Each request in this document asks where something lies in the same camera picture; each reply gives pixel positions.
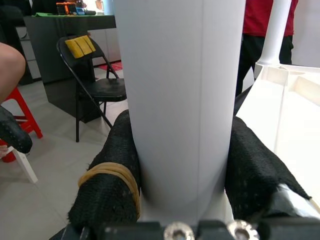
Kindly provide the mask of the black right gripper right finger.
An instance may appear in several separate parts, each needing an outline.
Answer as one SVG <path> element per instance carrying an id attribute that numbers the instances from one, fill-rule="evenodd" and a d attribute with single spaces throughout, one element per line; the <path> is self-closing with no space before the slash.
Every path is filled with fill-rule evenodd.
<path id="1" fill-rule="evenodd" d="M 249 221 L 266 210 L 280 184 L 306 200 L 311 199 L 283 161 L 242 119 L 234 117 L 224 183 L 233 217 Z"/>

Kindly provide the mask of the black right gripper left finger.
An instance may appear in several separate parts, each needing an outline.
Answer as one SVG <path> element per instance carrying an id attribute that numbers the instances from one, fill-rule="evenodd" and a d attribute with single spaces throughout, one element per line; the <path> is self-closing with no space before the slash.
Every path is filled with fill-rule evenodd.
<path id="1" fill-rule="evenodd" d="M 128 110 L 118 115 L 102 150 L 88 168 L 105 163 L 126 167 L 140 186 L 140 164 Z M 75 229 L 99 229 L 103 223 L 135 223 L 138 218 L 133 191 L 120 177 L 110 173 L 97 173 L 85 180 L 68 213 Z"/>

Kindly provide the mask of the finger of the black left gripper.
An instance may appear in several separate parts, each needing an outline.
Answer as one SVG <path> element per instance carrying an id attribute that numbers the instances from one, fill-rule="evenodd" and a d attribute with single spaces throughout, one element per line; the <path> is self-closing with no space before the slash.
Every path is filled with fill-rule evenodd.
<path id="1" fill-rule="evenodd" d="M 27 154 L 33 142 L 29 134 L 23 130 L 14 116 L 4 107 L 0 107 L 0 139 L 17 151 Z"/>

